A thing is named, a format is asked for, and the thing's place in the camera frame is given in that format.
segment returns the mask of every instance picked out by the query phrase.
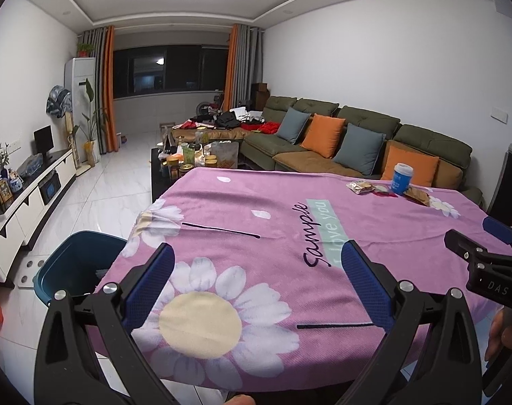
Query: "orange cushion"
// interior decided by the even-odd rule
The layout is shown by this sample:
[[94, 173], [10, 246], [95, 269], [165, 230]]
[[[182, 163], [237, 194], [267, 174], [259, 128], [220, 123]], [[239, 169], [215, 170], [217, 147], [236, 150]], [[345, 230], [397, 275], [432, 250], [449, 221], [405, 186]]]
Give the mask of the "orange cushion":
[[398, 149], [395, 146], [389, 148], [387, 163], [383, 172], [382, 180], [391, 180], [395, 174], [395, 166], [404, 163], [413, 167], [413, 178], [411, 183], [416, 186], [430, 187], [436, 169], [438, 168], [439, 157], [431, 157], [425, 154], [416, 154]]
[[320, 154], [322, 157], [331, 158], [335, 155], [345, 122], [346, 120], [343, 118], [315, 114], [301, 147]]

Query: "window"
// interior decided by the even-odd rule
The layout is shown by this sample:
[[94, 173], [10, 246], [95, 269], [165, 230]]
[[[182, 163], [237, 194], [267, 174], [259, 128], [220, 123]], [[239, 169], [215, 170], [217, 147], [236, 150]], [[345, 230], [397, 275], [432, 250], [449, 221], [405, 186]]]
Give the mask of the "window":
[[160, 46], [119, 50], [113, 59], [115, 98], [176, 91], [223, 91], [228, 49]]

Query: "pink tablecloth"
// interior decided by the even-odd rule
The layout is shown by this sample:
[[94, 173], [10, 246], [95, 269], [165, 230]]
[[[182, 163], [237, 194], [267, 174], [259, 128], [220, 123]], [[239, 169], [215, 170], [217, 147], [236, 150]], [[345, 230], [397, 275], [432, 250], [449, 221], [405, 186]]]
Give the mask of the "pink tablecloth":
[[198, 168], [141, 214], [100, 287], [121, 281], [160, 243], [174, 248], [174, 273], [133, 332], [158, 376], [250, 392], [355, 379], [382, 329], [297, 327], [370, 322], [340, 266], [348, 239], [422, 291], [462, 289], [474, 321], [484, 318], [493, 304], [466, 290], [466, 262], [443, 242], [455, 228], [490, 252], [511, 253], [483, 231], [484, 212], [452, 190], [427, 189], [431, 207], [357, 196], [351, 180]]

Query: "red cloth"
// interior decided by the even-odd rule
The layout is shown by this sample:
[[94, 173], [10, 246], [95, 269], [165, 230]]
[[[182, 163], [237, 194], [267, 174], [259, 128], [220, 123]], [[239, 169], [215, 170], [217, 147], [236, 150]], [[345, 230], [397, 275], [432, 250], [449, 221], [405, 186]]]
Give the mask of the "red cloth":
[[262, 134], [276, 134], [278, 132], [278, 128], [280, 128], [280, 123], [267, 122], [265, 125], [260, 127], [260, 131]]
[[187, 120], [179, 129], [196, 129], [197, 125], [196, 122], [193, 122], [192, 120]]
[[243, 128], [245, 131], [257, 131], [261, 127], [262, 125], [246, 125], [244, 123], [241, 123], [241, 128]]

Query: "blue gripper pad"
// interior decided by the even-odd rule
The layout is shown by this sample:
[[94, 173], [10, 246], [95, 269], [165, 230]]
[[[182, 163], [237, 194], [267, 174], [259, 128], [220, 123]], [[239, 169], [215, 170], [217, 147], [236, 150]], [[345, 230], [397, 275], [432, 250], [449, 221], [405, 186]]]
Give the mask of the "blue gripper pad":
[[512, 245], [512, 228], [507, 225], [487, 216], [483, 221], [483, 228], [487, 233], [490, 233], [495, 238], [500, 239], [503, 243]]
[[342, 247], [342, 268], [372, 322], [389, 333], [395, 325], [391, 298], [351, 242]]
[[149, 312], [168, 282], [175, 264], [176, 255], [173, 248], [167, 245], [128, 295], [125, 300], [125, 317], [122, 323], [129, 334], [145, 323]]

